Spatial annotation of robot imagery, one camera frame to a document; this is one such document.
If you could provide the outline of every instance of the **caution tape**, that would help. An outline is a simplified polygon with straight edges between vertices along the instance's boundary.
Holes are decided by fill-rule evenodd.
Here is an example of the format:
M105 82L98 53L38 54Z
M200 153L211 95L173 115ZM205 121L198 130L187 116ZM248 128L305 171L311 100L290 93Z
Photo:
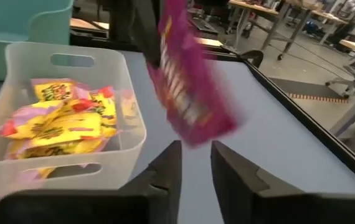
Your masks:
M295 94L295 93L288 93L288 96L294 99L317 100L317 101L326 101L331 103L349 103L349 101L346 99L328 98L322 96L308 96L308 95Z

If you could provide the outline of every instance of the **white plastic basket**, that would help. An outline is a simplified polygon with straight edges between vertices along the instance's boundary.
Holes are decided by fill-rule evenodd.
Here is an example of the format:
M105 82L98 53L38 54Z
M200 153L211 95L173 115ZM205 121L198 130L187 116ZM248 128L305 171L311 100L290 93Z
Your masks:
M57 63L68 66L54 65L51 58L55 57ZM7 47L6 60L7 77L0 91L0 125L19 107L37 102L31 78L72 78L92 89L112 85L117 99L120 90L133 91L125 58L114 50L21 42ZM116 101L117 126L122 133L113 137L103 152L4 161L9 140L0 137L0 198L23 189L118 189L124 185L146 139L146 128L138 107L128 127ZM24 170L88 163L100 164L101 169L47 180L18 178Z

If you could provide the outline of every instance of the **basket handle hole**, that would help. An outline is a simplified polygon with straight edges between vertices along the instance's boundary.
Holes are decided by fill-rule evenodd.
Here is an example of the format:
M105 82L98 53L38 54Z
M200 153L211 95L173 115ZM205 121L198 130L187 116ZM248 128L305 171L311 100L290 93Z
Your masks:
M50 62L56 66L91 68L95 66L95 60L89 56L53 54Z
M24 170L19 175L19 180L30 182L35 180L70 177L82 174L94 174L102 169L97 163L78 164L58 167L43 167L38 169Z

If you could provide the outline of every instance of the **teal container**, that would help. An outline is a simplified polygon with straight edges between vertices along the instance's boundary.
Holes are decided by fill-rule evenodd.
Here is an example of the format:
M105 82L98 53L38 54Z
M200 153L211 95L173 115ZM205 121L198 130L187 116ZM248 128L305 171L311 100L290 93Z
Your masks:
M69 43L73 0L0 0L0 80L5 47L13 42Z

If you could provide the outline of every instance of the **yellow candy bag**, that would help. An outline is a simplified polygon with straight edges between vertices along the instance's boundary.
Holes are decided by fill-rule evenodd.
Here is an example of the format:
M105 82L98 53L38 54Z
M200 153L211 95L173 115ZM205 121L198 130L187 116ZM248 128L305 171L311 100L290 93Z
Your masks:
M95 111L102 117L102 133L106 138L114 136L116 131L116 111L113 101L113 88L106 86L91 91Z
M131 90L122 91L121 108L124 122L130 126L140 125L140 119L137 115L136 99Z
M56 118L33 139L25 139L17 149L21 154L27 149L51 146L81 139L96 139L102 136L100 115L97 113L79 113Z
M90 99L88 86L69 78L33 78L31 83L39 101Z
M60 113L64 103L53 100L23 106L0 127L0 135L11 139L34 138Z
M94 104L91 100L86 100L86 99L69 100L64 103L64 106L61 109L59 116L67 116L75 113L89 111L92 110L93 107Z
M61 156L69 154L84 154L89 152L101 151L104 147L103 138L90 140L76 140L71 142L63 142L49 146L40 146L26 149L19 153L20 148L24 145L23 140L13 141L9 144L7 151L7 159L28 159L45 156Z
M91 140L78 140L74 142L55 144L52 146L43 146L27 149L22 154L16 154L19 147L21 146L21 141L13 141L9 144L9 154L8 159L28 159L33 157L44 157L44 156L58 156L65 154L84 154L91 152L101 151L108 139L91 139ZM23 178L26 180L36 180L36 179L46 179L56 167L45 167L36 170L28 170L23 172Z

